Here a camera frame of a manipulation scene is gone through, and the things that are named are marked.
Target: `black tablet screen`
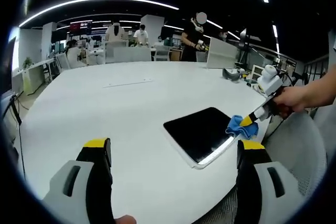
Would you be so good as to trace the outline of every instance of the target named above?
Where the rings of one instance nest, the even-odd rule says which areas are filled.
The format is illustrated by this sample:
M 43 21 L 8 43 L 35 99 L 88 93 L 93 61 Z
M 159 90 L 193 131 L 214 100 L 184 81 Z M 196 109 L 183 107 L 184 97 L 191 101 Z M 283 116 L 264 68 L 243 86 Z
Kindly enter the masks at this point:
M 221 146 L 230 135 L 231 120 L 216 108 L 208 108 L 163 124 L 180 147 L 197 163 Z

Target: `potted plant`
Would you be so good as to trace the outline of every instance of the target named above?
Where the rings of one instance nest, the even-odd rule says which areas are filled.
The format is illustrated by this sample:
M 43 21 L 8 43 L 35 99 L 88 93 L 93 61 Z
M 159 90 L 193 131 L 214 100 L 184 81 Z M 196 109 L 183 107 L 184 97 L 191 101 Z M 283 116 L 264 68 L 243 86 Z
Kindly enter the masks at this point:
M 32 59 L 30 59 L 29 57 L 27 57 L 27 58 L 25 59 L 25 61 L 24 61 L 23 64 L 22 64 L 23 69 L 27 69 L 27 68 L 29 68 L 29 67 L 33 64 L 33 62 L 32 62 L 31 60 L 32 60 Z

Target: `human hand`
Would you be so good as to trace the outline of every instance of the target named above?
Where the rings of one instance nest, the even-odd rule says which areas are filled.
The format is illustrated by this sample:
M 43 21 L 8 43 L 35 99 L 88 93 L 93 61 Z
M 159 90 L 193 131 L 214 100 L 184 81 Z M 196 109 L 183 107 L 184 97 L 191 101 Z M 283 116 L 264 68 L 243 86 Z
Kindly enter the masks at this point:
M 306 87 L 285 87 L 273 101 L 278 105 L 280 116 L 287 118 L 291 112 L 301 112 L 306 106 Z
M 121 218 L 115 219 L 116 224 L 137 224 L 136 220 L 129 215 L 125 215 Z
M 201 46 L 200 46 L 200 44 L 197 44 L 197 45 L 195 46 L 195 48 L 196 48 L 197 50 L 201 50 Z

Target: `blue cloth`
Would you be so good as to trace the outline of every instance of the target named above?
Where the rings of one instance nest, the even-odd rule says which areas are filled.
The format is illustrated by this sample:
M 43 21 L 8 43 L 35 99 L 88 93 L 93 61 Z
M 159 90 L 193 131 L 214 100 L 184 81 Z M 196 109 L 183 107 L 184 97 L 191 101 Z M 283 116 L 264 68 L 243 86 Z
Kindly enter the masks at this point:
M 238 136 L 241 133 L 247 140 L 258 134 L 259 127 L 257 123 L 242 127 L 239 126 L 242 120 L 243 118 L 240 115 L 234 115 L 229 122 L 226 133 L 234 134 L 234 136 Z

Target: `ceiling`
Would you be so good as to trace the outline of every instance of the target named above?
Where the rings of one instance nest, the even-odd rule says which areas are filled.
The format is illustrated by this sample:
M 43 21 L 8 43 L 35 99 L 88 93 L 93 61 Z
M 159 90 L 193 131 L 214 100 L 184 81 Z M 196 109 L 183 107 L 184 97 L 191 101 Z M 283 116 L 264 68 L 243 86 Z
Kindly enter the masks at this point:
M 27 17 L 54 5 L 71 0 L 29 0 Z M 178 7 L 169 9 L 148 3 L 131 1 L 90 1 L 63 6 L 33 19 L 22 28 L 40 27 L 48 22 L 68 25 L 75 18 L 86 15 L 93 21 L 123 20 L 140 21 L 146 14 L 164 16 L 167 25 L 184 27 L 185 20 L 195 12 L 205 12 L 209 20 L 239 34 L 243 28 L 250 35 L 259 37 L 262 45 L 276 51 L 276 40 L 272 25 L 278 28 L 280 52 L 292 58 L 310 61 L 328 53 L 329 0 L 151 0 Z M 25 17 L 18 18 L 18 23 Z M 217 36 L 219 28 L 207 23 L 205 34 Z

